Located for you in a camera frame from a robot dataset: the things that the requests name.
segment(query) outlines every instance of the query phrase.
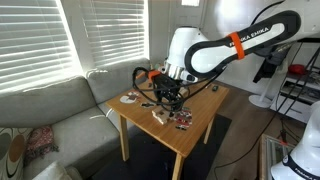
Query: gray sofa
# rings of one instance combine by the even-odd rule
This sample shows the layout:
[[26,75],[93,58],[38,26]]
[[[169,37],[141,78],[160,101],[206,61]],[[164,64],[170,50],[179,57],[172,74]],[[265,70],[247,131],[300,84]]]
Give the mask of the gray sofa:
[[[105,102],[132,87],[137,66],[150,68],[149,61],[126,63],[1,97],[0,127],[52,125],[59,146],[59,152],[32,161],[24,179],[32,179],[53,161],[81,172],[118,147],[117,114]],[[128,130],[130,136],[138,132],[130,123]]]

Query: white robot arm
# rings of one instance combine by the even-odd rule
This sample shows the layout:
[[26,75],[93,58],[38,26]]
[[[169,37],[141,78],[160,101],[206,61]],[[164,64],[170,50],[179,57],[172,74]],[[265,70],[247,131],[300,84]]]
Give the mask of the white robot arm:
[[[155,91],[159,97],[157,102],[162,97],[184,102],[178,97],[178,91],[174,90],[175,82],[212,78],[221,74],[227,64],[247,54],[319,33],[319,7],[319,0],[287,0],[278,5],[268,18],[217,41],[209,41],[197,28],[177,29],[169,57],[161,69],[162,76],[156,73],[159,78],[153,78],[156,82],[154,87],[158,88]],[[172,109],[181,107],[169,102],[174,105]],[[283,162],[272,167],[274,179],[320,179],[320,102],[312,108],[313,113],[301,142]]]

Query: table leg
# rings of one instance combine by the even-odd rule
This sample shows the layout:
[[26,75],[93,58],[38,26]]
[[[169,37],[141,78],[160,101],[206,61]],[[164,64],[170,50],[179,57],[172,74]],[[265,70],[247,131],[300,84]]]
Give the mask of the table leg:
[[172,175],[173,180],[180,179],[180,175],[183,167],[183,161],[184,161],[184,157],[182,157],[180,154],[177,154],[176,162],[174,164],[173,175]]
[[120,141],[122,149],[122,159],[126,161],[129,159],[129,143],[128,143],[128,129],[127,120],[119,115],[119,125],[120,125]]
[[210,123],[207,127],[207,132],[206,132],[206,135],[204,136],[204,141],[203,141],[204,144],[207,144],[207,142],[208,142],[210,131],[211,131],[212,124],[213,124],[213,120],[214,120],[214,118],[210,121]]

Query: throw pillow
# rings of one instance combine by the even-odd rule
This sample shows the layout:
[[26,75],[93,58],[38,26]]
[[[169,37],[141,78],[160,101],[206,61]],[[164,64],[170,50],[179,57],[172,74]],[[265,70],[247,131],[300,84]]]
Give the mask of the throw pillow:
[[57,161],[50,164],[33,180],[54,179],[54,180],[72,180],[67,174],[66,169]]
[[0,128],[0,179],[22,179],[31,128]]
[[54,136],[51,126],[34,129],[28,140],[24,166],[29,165],[32,160],[38,157],[43,158],[45,154],[52,151],[58,152],[59,148],[54,144]]

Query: dark rug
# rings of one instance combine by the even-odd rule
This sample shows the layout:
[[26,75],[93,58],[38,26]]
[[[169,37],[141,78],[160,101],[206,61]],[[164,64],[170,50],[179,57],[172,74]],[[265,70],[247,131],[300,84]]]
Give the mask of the dark rug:
[[[231,120],[216,115],[208,143],[200,138],[190,155],[185,159],[181,179],[206,179]],[[172,178],[176,153],[148,134],[141,132],[129,140],[130,158],[123,162],[121,149],[113,156],[93,180],[167,180]]]

